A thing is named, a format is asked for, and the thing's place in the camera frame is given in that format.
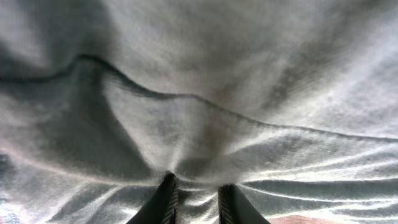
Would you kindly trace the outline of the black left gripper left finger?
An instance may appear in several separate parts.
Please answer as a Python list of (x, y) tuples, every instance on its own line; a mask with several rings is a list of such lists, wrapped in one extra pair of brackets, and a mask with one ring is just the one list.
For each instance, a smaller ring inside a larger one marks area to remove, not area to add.
[(177, 224), (178, 190), (174, 174), (167, 174), (154, 195), (126, 224)]

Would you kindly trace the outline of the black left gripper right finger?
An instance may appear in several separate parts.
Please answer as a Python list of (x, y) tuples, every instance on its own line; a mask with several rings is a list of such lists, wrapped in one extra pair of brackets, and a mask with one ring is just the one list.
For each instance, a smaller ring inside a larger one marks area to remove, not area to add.
[(219, 224), (271, 224), (234, 185), (218, 189)]

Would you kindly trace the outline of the light grey-blue t-shirt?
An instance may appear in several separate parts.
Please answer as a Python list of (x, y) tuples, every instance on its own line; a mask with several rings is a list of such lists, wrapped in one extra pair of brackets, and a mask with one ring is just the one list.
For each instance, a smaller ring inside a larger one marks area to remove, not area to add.
[(397, 222), (396, 1), (2, 1), (1, 222)]

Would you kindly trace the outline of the folded pink shirt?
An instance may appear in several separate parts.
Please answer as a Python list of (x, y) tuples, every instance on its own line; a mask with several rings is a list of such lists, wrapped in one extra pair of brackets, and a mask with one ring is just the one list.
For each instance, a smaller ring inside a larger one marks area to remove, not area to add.
[(304, 217), (300, 215), (292, 215), (287, 217), (271, 218), (271, 224), (340, 224), (333, 220), (326, 220), (322, 218)]

